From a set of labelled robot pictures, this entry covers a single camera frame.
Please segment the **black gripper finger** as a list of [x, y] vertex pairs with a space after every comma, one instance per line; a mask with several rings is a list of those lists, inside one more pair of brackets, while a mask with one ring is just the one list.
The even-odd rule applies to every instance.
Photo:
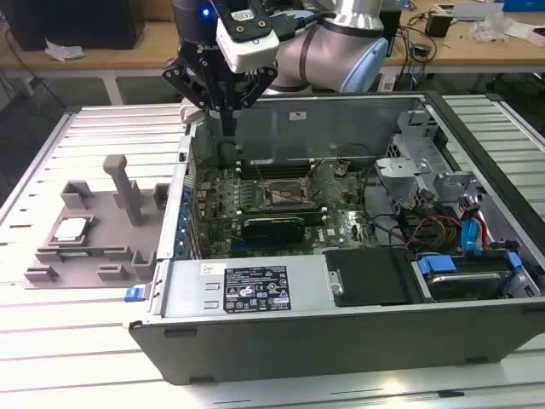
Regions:
[[196, 107], [215, 112], [221, 122], [222, 134], [228, 137], [228, 110], [225, 106], [225, 95], [220, 90], [208, 57], [198, 57], [192, 65], [189, 65], [180, 56], [176, 56], [164, 68], [162, 77]]
[[277, 76], [278, 70], [274, 67], [230, 76], [227, 81], [227, 136], [235, 136], [237, 118], [261, 97]]

